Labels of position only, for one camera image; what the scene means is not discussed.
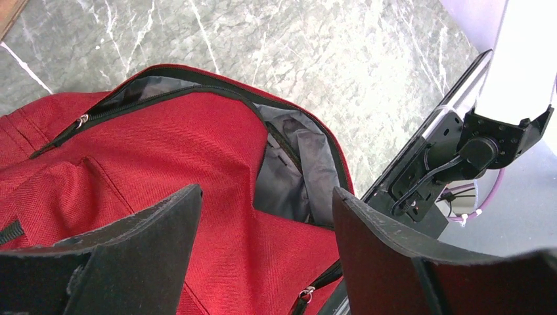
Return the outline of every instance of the wooden edge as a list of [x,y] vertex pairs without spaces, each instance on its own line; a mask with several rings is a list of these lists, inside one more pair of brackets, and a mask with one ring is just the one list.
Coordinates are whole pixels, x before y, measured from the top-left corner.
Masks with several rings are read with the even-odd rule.
[[16,22],[19,14],[28,1],[29,0],[18,0],[12,7],[12,10],[10,11],[6,19],[2,21],[2,23],[0,23],[0,41],[4,39],[4,36],[6,36],[12,25],[14,25],[14,22]]

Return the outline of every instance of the gray lining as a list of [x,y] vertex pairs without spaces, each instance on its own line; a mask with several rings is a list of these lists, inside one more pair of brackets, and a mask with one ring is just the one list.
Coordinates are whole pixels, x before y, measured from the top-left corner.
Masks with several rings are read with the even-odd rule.
[[[160,76],[140,80],[145,80],[139,83],[145,84],[140,99],[198,85]],[[332,226],[332,190],[340,184],[326,135],[301,111],[255,105],[264,120],[271,122],[299,155],[303,174],[269,135],[256,182],[254,207],[301,222],[307,222],[311,212],[315,224]]]

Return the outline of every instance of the black zipper trim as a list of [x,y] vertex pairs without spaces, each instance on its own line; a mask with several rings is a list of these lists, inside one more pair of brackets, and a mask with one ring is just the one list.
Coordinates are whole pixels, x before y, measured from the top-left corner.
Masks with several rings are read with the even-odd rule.
[[294,148],[288,143],[286,137],[284,137],[284,135],[282,135],[282,133],[280,133],[280,131],[269,121],[265,122],[265,124],[267,126],[267,130],[269,131],[271,136],[273,136],[273,138],[278,142],[280,148],[284,151],[288,158],[290,158],[290,161],[292,161],[300,174],[303,174],[301,168],[301,158],[298,153],[296,153]]
[[207,92],[243,102],[247,107],[249,107],[249,109],[251,109],[255,113],[255,115],[259,118],[259,120],[261,120],[261,122],[264,124],[263,116],[261,115],[259,110],[257,110],[256,105],[250,102],[250,100],[248,100],[243,95],[237,93],[236,91],[231,91],[221,87],[207,87],[207,86],[196,85],[193,87],[185,87],[182,89],[177,89],[163,94],[154,95],[144,100],[126,104],[125,106],[118,106],[116,108],[113,108],[101,114],[91,114],[89,115],[89,119],[87,120],[86,123],[83,123],[83,125],[80,126],[79,121],[74,122],[73,124],[71,124],[71,126],[69,126],[63,132],[61,132],[61,134],[59,134],[54,140],[50,141],[50,143],[46,144],[44,147],[34,152],[30,156],[30,159],[34,159],[52,148],[57,148],[61,146],[66,141],[70,140],[73,136],[77,135],[78,133],[88,130],[89,128],[92,128],[105,121],[114,119],[118,116],[129,114],[131,112],[135,112],[136,110],[140,110],[149,107],[151,105],[164,102],[166,100],[171,100],[172,98],[185,96],[191,93],[207,93]]
[[[342,266],[340,265],[339,259],[334,262],[334,264],[332,264],[329,268],[327,268],[327,270],[325,270],[325,272],[323,272],[317,279],[315,279],[315,281],[308,285],[307,288],[312,288],[312,293],[310,294],[313,294],[313,292],[315,292],[316,290],[319,290],[320,288],[325,287],[335,282],[336,280],[339,280],[341,277]],[[304,293],[304,291],[300,293],[300,295],[294,302],[294,305],[292,305],[291,315],[302,315],[305,312],[307,305],[311,301],[311,298],[308,298],[308,296],[310,295],[308,293]]]
[[[254,104],[264,104],[264,105],[267,105],[267,106],[270,106],[270,107],[280,108],[280,109],[283,109],[283,110],[300,111],[299,108],[297,108],[297,107],[295,107],[291,104],[288,104],[288,103],[285,103],[285,102],[279,102],[279,101],[274,100],[272,98],[268,98],[268,97],[265,97],[265,96],[255,94],[254,92],[251,92],[247,89],[236,86],[232,83],[225,82],[225,81],[223,81],[221,79],[218,79],[216,77],[212,77],[212,76],[204,74],[204,73],[196,72],[195,70],[185,70],[185,69],[182,69],[182,68],[179,68],[179,67],[176,67],[176,68],[173,68],[173,67],[159,67],[159,68],[149,69],[149,70],[144,71],[143,73],[140,73],[133,80],[142,79],[144,77],[150,77],[150,76],[171,77],[171,78],[174,78],[174,79],[182,79],[182,80],[185,80],[185,81],[190,81],[190,82],[193,82],[193,83],[197,83],[199,85],[205,85],[205,86],[210,86],[210,87],[220,87],[220,88],[223,88],[225,90],[235,92],[239,95],[242,95],[247,100],[249,100],[250,102],[252,102]],[[99,103],[104,103],[104,102],[110,100],[111,98],[113,98],[114,96],[118,95],[129,84],[131,84],[131,82],[133,82],[133,80],[127,82],[124,85],[122,85],[122,87],[119,88],[118,90],[115,90],[114,92],[110,93],[107,97],[105,97]],[[308,113],[308,112],[305,112],[305,114],[309,119],[311,119],[315,123],[315,125],[319,128],[319,130],[321,130],[327,136],[327,142],[329,143],[329,147],[331,149],[333,161],[334,161],[335,167],[337,169],[337,172],[339,172],[339,175],[340,175],[338,177],[340,187],[348,190],[349,189],[348,178],[347,178],[347,174],[346,174],[345,165],[342,161],[341,154],[340,154],[340,151],[338,149],[338,145],[333,140],[334,136],[331,134],[331,132],[329,132],[327,130],[327,128],[325,128],[323,126],[323,124],[315,116],[313,116],[311,113]]]
[[0,231],[0,246],[6,244],[7,242],[15,240],[16,238],[24,234],[25,232],[21,227],[21,223],[16,220],[10,225],[6,226],[2,231]]

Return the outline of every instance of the black cable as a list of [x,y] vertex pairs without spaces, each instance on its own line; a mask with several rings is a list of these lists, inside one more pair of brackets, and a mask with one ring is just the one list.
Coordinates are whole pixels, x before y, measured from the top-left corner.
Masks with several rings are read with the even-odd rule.
[[450,217],[453,214],[453,203],[449,202],[449,214],[447,215],[447,218]]
[[406,194],[404,194],[400,199],[398,199],[395,202],[395,204],[391,208],[391,214],[392,215],[403,215],[405,212],[402,209],[399,209],[399,206],[401,205],[401,203],[406,201],[406,199],[408,199],[413,193],[415,193],[416,190],[418,190],[418,188],[420,188],[420,186],[422,184],[424,184],[427,180],[430,180],[433,176],[435,176],[435,174],[438,174],[438,173],[440,173],[440,172],[442,172],[446,169],[450,169],[451,167],[455,166],[456,164],[460,163],[461,161],[462,161],[462,157],[461,156],[456,156],[451,161],[448,161],[447,163],[439,166],[436,169],[432,169],[430,172],[425,174],[422,178],[420,178],[420,180],[418,180],[418,182],[416,184],[414,184],[414,186],[412,186],[412,188],[410,188],[408,190],[408,192],[406,192]]
[[463,193],[465,193],[465,192],[471,192],[472,190],[476,190],[476,189],[475,189],[475,188],[469,188],[469,189],[467,189],[467,190],[463,190],[463,191],[461,191],[461,192],[457,192],[456,194],[453,194],[453,196],[458,196],[458,195],[463,194]]

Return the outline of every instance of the black plastic part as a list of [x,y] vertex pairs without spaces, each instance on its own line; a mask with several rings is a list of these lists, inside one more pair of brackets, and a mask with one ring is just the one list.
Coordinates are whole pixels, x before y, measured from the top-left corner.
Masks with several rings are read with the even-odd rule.
[[473,138],[483,137],[497,144],[497,158],[488,169],[501,169],[541,140],[551,115],[551,105],[545,113],[530,121],[523,119],[518,126],[482,117],[471,110],[464,118],[464,125],[457,150],[463,149]]
[[[395,202],[402,198],[422,177],[431,169],[438,167],[436,161],[430,163],[430,151],[436,146],[449,146],[456,150],[462,122],[454,112],[442,117],[437,127],[425,140],[421,134],[431,123],[433,115],[424,124],[413,140],[389,165],[379,182],[374,183],[371,194],[367,194],[364,202],[376,209],[390,209]],[[438,237],[447,225],[447,219],[437,210],[435,199],[441,194],[446,182],[436,176],[418,187],[418,190],[404,201],[398,212],[404,215],[391,215],[402,222],[431,237]]]
[[0,314],[176,314],[200,211],[191,185],[52,247],[0,252]]
[[352,314],[555,314],[557,250],[475,253],[423,235],[341,188],[333,194]]

